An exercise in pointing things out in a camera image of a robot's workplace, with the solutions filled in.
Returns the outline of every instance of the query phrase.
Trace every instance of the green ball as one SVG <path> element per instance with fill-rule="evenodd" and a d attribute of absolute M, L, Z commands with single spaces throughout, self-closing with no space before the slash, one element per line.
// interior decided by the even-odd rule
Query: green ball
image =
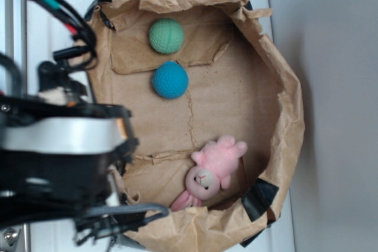
<path fill-rule="evenodd" d="M 157 20 L 149 30 L 149 42 L 158 53 L 175 53 L 183 45 L 184 30 L 171 18 Z"/>

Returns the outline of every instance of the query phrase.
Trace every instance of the pink plush bunny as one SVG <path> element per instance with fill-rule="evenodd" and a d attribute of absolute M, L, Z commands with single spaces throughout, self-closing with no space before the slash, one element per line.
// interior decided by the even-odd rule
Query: pink plush bunny
<path fill-rule="evenodd" d="M 201 151 L 193 152 L 191 158 L 197 165 L 189 170 L 185 179 L 187 189 L 171 205 L 172 211 L 200 207 L 202 201 L 214 197 L 221 187 L 227 189 L 239 158 L 246 152 L 246 142 L 236 142 L 230 135 L 220 137 L 218 142 L 210 141 Z"/>

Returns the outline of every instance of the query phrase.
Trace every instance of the screw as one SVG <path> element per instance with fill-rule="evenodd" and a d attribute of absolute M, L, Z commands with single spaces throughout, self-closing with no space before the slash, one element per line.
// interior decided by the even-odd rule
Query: screw
<path fill-rule="evenodd" d="M 8 111 L 11 110 L 11 107 L 10 107 L 8 104 L 3 104 L 3 105 L 1 106 L 1 110 L 2 110 L 3 112 L 8 112 Z"/>
<path fill-rule="evenodd" d="M 13 246 L 17 241 L 18 233 L 13 228 L 10 228 L 4 233 L 4 238 L 9 246 Z"/>

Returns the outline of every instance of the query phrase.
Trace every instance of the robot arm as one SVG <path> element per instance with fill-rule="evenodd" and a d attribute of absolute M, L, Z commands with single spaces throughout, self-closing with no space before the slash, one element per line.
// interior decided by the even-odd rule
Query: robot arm
<path fill-rule="evenodd" d="M 72 218 L 77 244 L 135 230 L 168 215 L 159 204 L 108 206 L 114 192 L 109 167 L 120 171 L 138 140 L 123 106 L 89 103 L 92 95 L 70 76 L 96 65 L 96 36 L 63 0 L 33 0 L 59 19 L 84 46 L 54 53 L 56 63 L 38 68 L 40 95 L 21 93 L 13 61 L 0 54 L 0 65 L 13 78 L 12 92 L 0 95 L 0 228 L 24 222 Z M 88 54 L 70 66 L 68 59 Z M 158 211 L 145 218 L 149 210 Z"/>

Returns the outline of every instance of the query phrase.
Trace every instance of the gray wall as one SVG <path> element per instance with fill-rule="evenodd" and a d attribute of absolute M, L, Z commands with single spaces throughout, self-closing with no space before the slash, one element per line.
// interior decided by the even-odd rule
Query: gray wall
<path fill-rule="evenodd" d="M 378 0 L 270 5 L 275 43 L 304 92 L 296 251 L 378 251 Z"/>

